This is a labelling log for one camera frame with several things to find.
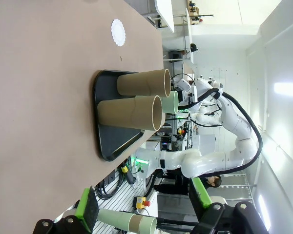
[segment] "tabletop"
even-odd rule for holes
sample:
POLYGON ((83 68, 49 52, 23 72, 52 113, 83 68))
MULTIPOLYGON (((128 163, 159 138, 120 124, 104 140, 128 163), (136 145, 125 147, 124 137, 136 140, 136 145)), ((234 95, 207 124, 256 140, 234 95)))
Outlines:
POLYGON ((152 135, 102 160, 91 86, 99 70, 158 70, 162 58, 160 33, 122 0, 0 0, 0 233, 56 218, 152 135))
POLYGON ((175 32, 171 0, 155 0, 156 11, 167 24, 172 33, 175 32))

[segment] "green light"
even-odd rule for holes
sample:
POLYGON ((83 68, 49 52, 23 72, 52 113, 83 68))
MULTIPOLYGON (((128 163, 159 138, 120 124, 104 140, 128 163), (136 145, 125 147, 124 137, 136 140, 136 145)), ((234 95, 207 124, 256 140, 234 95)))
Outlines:
POLYGON ((138 159, 138 158, 136 159, 136 162, 148 164, 148 161, 144 161, 144 160, 138 159))

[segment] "scalloped white circle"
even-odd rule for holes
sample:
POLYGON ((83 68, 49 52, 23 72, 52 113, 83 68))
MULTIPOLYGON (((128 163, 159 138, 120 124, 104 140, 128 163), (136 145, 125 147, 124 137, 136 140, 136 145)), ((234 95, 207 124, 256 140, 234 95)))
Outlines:
POLYGON ((123 23, 119 19, 115 19, 111 26, 112 37, 118 46, 123 46, 126 40, 126 32, 123 23))

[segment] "black tray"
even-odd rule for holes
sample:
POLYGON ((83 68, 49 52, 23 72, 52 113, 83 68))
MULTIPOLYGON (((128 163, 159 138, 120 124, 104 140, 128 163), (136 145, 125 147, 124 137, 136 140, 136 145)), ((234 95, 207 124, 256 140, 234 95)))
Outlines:
POLYGON ((97 106, 100 101, 134 98, 135 96, 122 96, 117 91, 117 78, 133 72, 103 70, 96 76, 93 84, 93 109, 95 114, 95 133, 97 133, 100 153, 104 160, 113 161, 130 145, 142 137, 144 130, 121 128, 102 125, 98 121, 97 106))

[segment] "ceiling light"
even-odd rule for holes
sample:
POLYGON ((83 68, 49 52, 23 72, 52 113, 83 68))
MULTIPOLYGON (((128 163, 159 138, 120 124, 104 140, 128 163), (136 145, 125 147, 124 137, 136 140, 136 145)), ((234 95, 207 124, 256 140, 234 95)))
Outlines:
POLYGON ((262 213, 261 218, 264 221, 264 224, 265 224, 267 231, 269 231, 272 224, 270 222, 268 210, 267 210, 267 207, 266 207, 266 204, 264 202, 262 195, 259 195, 258 201, 259 201, 259 206, 260 206, 260 210, 262 213))
POLYGON ((277 94, 293 96, 293 83, 275 83, 274 92, 277 94))

